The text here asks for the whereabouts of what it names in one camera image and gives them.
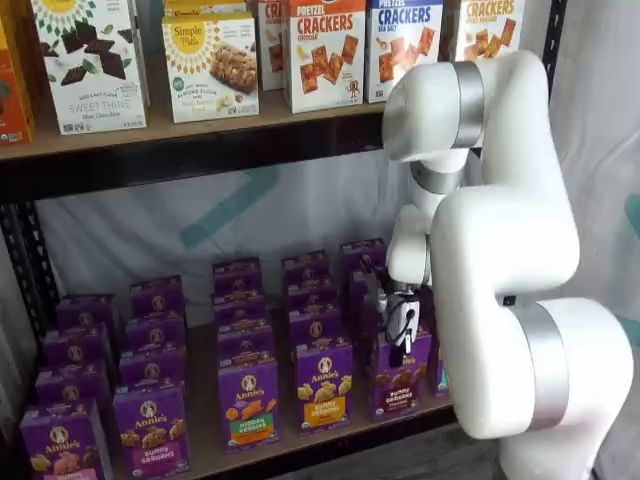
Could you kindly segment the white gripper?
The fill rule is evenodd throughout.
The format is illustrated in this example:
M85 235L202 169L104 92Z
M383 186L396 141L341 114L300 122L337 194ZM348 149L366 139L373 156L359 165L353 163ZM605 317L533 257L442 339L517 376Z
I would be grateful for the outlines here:
M385 310L385 338L391 344L391 366L401 367L418 333L420 299L417 294L392 294Z

